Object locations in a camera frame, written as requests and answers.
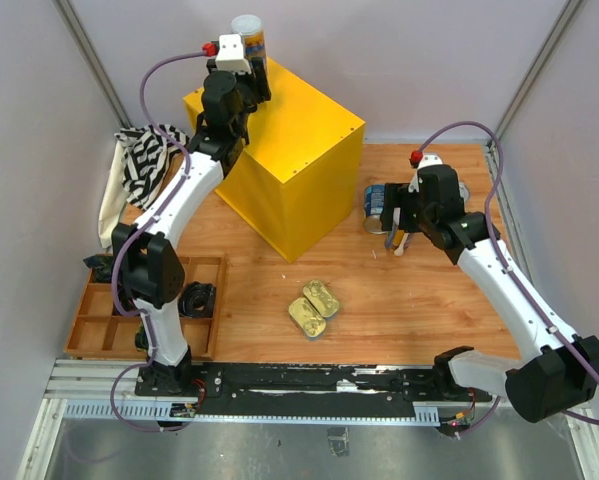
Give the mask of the blue short can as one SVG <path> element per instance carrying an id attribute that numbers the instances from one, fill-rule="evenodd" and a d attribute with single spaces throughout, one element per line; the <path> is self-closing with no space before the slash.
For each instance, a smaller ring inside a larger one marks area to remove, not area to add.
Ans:
<path id="1" fill-rule="evenodd" d="M 363 228 L 370 234 L 386 234 L 388 229 L 382 223 L 385 204 L 385 185 L 373 184 L 365 188 L 363 194 Z"/>

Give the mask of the tall can mixed beans label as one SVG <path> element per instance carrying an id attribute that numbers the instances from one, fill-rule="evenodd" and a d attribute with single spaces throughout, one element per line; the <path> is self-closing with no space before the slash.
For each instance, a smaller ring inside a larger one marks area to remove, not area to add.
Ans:
<path id="1" fill-rule="evenodd" d="M 241 36 L 248 59 L 261 58 L 267 61 L 263 22 L 258 16 L 242 14 L 233 18 L 231 31 Z"/>

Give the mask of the tall can orange label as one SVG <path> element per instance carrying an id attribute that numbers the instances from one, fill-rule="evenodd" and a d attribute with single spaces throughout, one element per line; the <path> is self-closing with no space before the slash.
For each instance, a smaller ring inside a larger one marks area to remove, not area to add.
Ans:
<path id="1" fill-rule="evenodd" d="M 384 242 L 384 247 L 394 256 L 401 257 L 409 248 L 413 238 L 413 233 L 404 232 L 398 228 L 397 224 L 393 224 Z"/>

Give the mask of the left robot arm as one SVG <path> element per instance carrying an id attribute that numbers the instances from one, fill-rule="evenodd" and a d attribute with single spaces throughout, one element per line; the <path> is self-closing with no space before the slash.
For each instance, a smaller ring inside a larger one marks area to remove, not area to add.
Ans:
<path id="1" fill-rule="evenodd" d="M 112 234 L 112 295 L 117 311 L 142 320 L 148 340 L 141 377 L 157 394 L 179 396 L 193 384 L 191 348 L 182 332 L 178 296 L 185 271 L 176 254 L 183 230 L 203 200 L 228 176 L 249 143 L 248 118 L 271 98 L 261 57 L 232 67 L 207 63 L 203 110 L 188 144 L 175 141 L 183 161 L 158 199 L 133 224 Z"/>

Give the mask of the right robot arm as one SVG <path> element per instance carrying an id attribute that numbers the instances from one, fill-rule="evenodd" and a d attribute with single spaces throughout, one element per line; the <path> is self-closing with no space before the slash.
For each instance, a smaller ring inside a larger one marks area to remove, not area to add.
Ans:
<path id="1" fill-rule="evenodd" d="M 509 400 L 537 423 L 591 400 L 599 387 L 599 339 L 582 337 L 540 297 L 508 253 L 490 216 L 468 212 L 456 171 L 419 168 L 408 183 L 388 183 L 385 231 L 421 233 L 482 291 L 511 333 L 520 360 L 461 346 L 438 355 L 434 392 L 453 400 L 475 388 Z"/>

